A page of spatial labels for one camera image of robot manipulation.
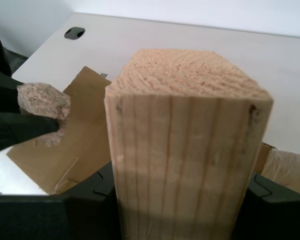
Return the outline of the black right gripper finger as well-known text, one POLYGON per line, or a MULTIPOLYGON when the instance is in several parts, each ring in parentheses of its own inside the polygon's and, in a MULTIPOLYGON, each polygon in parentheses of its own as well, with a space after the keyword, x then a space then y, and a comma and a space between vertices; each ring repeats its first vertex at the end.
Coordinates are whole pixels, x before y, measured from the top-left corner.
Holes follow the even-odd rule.
POLYGON ((300 193, 254 172, 233 240, 300 240, 300 193))
POLYGON ((120 240, 112 164, 56 195, 0 195, 0 240, 120 240))

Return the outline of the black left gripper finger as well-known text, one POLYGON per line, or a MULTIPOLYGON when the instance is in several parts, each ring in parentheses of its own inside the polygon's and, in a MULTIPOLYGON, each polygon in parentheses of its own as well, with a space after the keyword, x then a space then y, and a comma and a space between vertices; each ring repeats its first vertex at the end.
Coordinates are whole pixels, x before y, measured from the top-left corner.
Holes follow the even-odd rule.
POLYGON ((0 112, 0 151, 58 130, 54 118, 0 112))
POLYGON ((0 72, 0 113, 20 113, 18 86, 22 84, 0 72))

